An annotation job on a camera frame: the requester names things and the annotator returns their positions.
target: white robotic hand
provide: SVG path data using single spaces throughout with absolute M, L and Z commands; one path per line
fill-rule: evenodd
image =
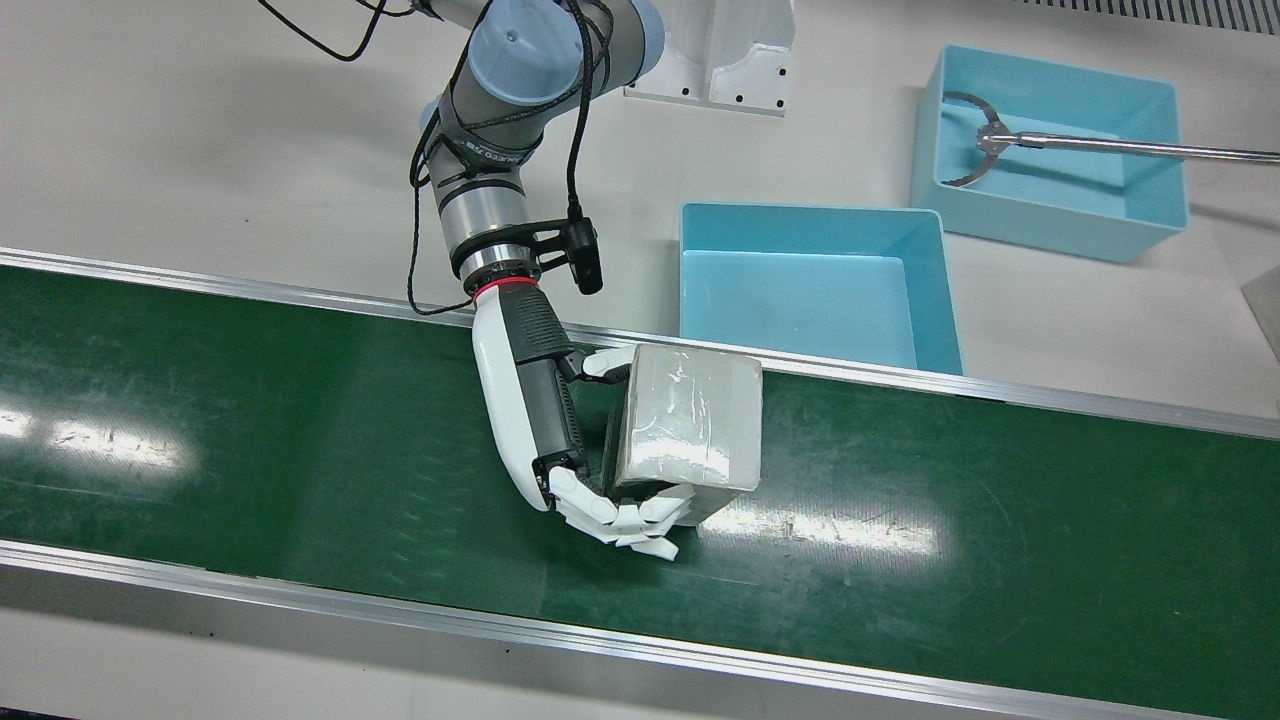
M 614 503 L 591 492 L 566 468 L 550 471 L 550 491 L 556 511 L 570 527 L 603 543 L 630 547 L 636 552 L 675 560 L 678 548 L 666 538 L 667 530 L 689 514 L 694 488 L 675 486 L 640 503 Z
M 600 542 L 673 560 L 677 548 L 666 534 L 689 512 L 694 488 L 676 486 L 641 502 L 613 502 L 582 482 L 586 452 L 567 382 L 622 382 L 635 347 L 589 355 L 573 369 L 571 359 L 581 354 L 529 278 L 481 288 L 471 333 L 498 454 L 525 500 L 538 510 L 554 509 Z

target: conveyor belt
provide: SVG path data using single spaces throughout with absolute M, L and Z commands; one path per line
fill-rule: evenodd
M 1276 35 L 1280 0 L 1012 0 L 1024 5 L 1069 8 L 1149 20 Z
M 760 491 L 666 564 L 529 510 L 463 328 L 12 266 L 0 307 L 4 539 L 1280 714 L 1274 441 L 769 373 Z

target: blue tray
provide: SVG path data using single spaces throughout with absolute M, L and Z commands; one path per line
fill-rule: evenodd
M 690 202 L 681 245 L 682 337 L 963 372 L 937 213 Z
M 947 232 L 1128 263 L 1187 229 L 1175 158 L 1010 147 L 973 184 L 942 184 L 983 158 L 982 111 L 943 101 L 948 90 L 987 100 L 1015 132 L 1179 142 L 1166 82 L 950 45 L 920 99 L 911 170 L 911 205 L 937 210 Z

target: plastic-wrapped box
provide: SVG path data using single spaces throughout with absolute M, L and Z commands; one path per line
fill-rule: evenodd
M 655 482 L 696 489 L 696 525 L 760 483 L 763 372 L 753 357 L 641 345 L 617 428 L 612 495 Z

